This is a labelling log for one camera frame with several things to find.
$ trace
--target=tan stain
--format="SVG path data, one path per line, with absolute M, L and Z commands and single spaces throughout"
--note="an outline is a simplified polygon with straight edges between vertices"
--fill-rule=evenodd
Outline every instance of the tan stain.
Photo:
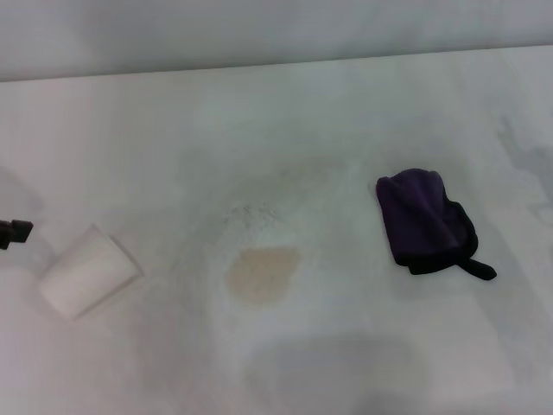
M 247 249 L 232 263 L 226 280 L 228 290 L 241 303 L 277 303 L 286 295 L 299 262 L 300 253 L 295 248 Z

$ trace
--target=white countertop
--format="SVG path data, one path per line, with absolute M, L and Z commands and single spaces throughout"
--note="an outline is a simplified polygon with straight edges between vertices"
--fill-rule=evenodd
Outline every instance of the white countertop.
M 0 84 L 0 219 L 36 223 L 0 254 L 0 411 L 550 413 L 552 67 L 542 47 Z M 393 263 L 374 183 L 411 167 L 467 210 L 493 282 Z M 36 283 L 92 223 L 145 278 L 64 321 Z

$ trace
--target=white wall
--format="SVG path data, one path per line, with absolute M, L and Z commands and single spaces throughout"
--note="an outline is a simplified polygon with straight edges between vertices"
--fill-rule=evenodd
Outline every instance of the white wall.
M 553 42 L 550 0 L 2 0 L 0 80 Z

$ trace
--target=smudge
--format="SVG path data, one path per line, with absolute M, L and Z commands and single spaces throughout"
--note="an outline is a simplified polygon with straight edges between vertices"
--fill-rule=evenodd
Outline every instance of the smudge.
M 241 303 L 265 306 L 277 303 L 289 289 L 300 253 L 291 247 L 247 249 L 227 274 L 229 292 Z

